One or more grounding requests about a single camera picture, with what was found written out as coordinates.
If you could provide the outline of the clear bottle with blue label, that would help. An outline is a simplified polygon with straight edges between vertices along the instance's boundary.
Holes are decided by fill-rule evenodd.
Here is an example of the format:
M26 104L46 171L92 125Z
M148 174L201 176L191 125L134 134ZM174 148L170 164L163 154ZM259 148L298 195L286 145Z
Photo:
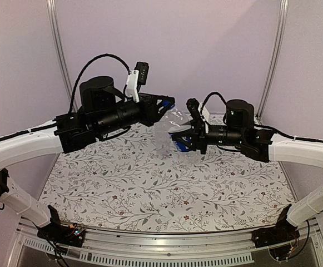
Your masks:
M158 134L158 151L162 157L182 161L185 164L199 163L200 154L187 146L191 143L191 138L186 134L191 129L187 115L173 105L155 129Z

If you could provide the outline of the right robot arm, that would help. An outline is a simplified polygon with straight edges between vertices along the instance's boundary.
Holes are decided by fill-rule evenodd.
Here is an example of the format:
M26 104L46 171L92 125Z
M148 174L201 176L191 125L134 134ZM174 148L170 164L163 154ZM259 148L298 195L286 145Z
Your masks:
M229 100L225 103L223 125L210 124L203 115L204 105L191 98L187 108L191 113L190 129L171 134L172 140L191 151L205 154L210 145L233 146L250 159L292 162L323 169L323 140L290 136L270 126L254 123L254 107L244 100ZM278 218L271 230L271 238L283 242L307 219L323 212L323 185L300 201L291 204Z

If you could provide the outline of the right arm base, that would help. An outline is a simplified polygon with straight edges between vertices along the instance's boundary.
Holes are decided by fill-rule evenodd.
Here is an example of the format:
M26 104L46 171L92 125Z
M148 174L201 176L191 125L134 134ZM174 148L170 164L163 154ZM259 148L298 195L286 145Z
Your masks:
M271 246L300 237L297 226L285 223L277 223L275 226L268 228L259 228L251 232L251 240L256 248Z

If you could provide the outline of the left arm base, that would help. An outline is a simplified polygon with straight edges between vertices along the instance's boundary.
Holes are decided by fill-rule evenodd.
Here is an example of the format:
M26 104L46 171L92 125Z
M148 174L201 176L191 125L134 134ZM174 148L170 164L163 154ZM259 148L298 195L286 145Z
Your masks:
M49 224L38 228L37 236L41 239L81 248L85 239L85 228L77 223L71 223L68 226L61 224L58 211L51 205L47 206L51 218Z

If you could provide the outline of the blue bottle cap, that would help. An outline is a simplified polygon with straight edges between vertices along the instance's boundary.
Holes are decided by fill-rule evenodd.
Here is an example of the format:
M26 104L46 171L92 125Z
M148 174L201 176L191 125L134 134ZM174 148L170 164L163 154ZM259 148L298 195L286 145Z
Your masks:
M161 104L162 104L162 107L164 107L164 108L166 108L168 110L171 110L171 109L175 108L175 104L171 103L170 101L167 101L167 100L163 100L161 102Z

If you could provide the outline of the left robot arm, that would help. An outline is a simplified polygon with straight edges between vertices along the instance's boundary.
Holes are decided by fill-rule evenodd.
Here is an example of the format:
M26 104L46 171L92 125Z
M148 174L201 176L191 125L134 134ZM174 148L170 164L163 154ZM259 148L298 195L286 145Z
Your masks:
M79 90L82 105L77 112L0 137L0 203L43 228L53 241L66 237L57 210L22 190L9 178L7 167L40 156L79 151L97 141L107 141L108 134L125 132L136 123L153 126L175 103L173 97L163 95L125 96L108 76L83 82Z

